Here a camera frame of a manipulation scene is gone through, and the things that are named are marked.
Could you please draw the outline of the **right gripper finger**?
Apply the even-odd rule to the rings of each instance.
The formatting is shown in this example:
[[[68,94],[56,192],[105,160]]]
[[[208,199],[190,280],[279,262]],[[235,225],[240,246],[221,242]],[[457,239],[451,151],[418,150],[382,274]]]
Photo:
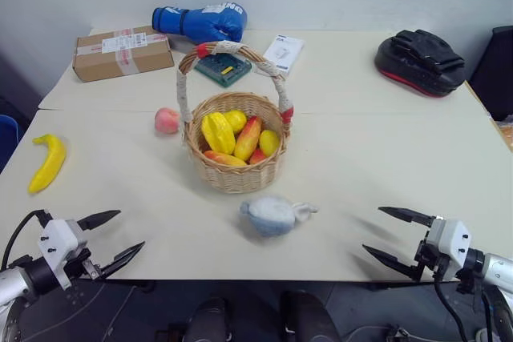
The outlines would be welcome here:
[[[426,227],[431,227],[432,223],[436,220],[435,216],[425,215],[402,207],[379,207],[378,210],[386,213],[387,215],[393,216],[396,219],[400,219],[408,223],[419,223]]]
[[[365,244],[362,247],[370,253],[376,260],[384,264],[388,268],[407,276],[413,281],[419,281],[422,277],[422,267],[419,265],[406,265],[401,263],[397,257],[390,255],[384,251],[378,250],[374,247],[367,246]]]

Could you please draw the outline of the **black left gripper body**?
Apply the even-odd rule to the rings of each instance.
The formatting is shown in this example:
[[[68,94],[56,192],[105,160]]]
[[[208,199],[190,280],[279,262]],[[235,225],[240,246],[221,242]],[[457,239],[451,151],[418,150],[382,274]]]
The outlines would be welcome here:
[[[68,258],[68,272],[71,278],[79,278],[87,275],[91,279],[98,279],[101,275],[99,266],[91,261],[91,251],[87,248],[86,230],[92,230],[99,226],[96,219],[80,219],[79,221],[69,220],[72,233],[75,235],[78,245]]]

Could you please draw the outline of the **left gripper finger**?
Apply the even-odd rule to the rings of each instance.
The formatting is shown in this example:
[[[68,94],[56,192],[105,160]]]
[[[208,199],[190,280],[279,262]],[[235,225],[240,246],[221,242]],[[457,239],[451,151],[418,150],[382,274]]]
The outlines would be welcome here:
[[[80,228],[84,231],[86,230],[93,230],[97,227],[102,226],[109,220],[116,217],[121,210],[109,210],[109,211],[102,211],[99,213],[95,213],[92,215],[89,215],[83,219],[80,219],[77,224],[80,226]]]
[[[106,279],[109,276],[115,274],[118,270],[125,267],[140,252],[144,245],[145,242],[143,241],[120,252],[118,255],[114,257],[113,261],[110,264],[106,265],[103,268],[100,268],[100,277],[102,279]]]

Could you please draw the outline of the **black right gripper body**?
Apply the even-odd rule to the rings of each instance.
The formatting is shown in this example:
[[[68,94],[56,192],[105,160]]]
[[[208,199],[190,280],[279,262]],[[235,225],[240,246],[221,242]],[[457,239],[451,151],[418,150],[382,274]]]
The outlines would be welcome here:
[[[448,269],[448,256],[441,253],[433,244],[428,243],[427,238],[420,241],[414,261],[417,265],[414,266],[412,280],[416,282],[420,281],[426,268],[433,272],[435,281],[443,280]]]

